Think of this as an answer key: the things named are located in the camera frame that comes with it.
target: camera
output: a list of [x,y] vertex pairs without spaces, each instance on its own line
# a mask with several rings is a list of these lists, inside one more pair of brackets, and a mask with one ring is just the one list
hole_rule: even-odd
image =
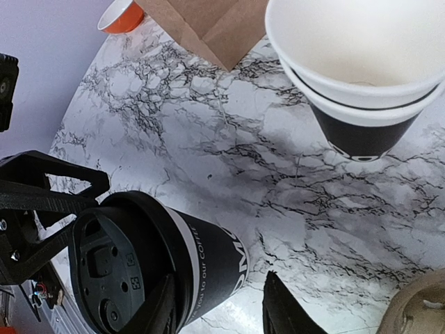
[[0,54],[0,132],[9,129],[13,113],[13,95],[19,77],[19,60]]

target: marble surface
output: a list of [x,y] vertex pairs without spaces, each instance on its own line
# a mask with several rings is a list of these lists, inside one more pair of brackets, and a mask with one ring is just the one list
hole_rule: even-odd
[[[148,19],[104,43],[51,153],[248,246],[247,285],[182,333],[262,333],[262,287],[275,270],[329,334],[371,334],[400,287],[444,266],[444,103],[384,159],[346,161],[266,38],[226,73]],[[66,252],[55,263],[69,286]]]

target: stacked paper cup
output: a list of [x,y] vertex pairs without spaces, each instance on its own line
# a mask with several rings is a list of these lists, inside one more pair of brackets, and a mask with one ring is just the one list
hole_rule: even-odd
[[266,30],[347,159],[385,156],[445,90],[445,0],[270,0]]

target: brown paper bag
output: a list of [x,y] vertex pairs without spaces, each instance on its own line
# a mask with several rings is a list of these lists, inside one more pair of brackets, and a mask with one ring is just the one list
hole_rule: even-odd
[[265,35],[268,0],[136,0],[182,47],[231,70]]

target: orange bowl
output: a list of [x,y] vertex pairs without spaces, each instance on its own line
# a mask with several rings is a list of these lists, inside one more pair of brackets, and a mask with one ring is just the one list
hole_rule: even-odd
[[133,0],[115,0],[99,20],[97,28],[106,33],[128,33],[144,19],[144,10]]

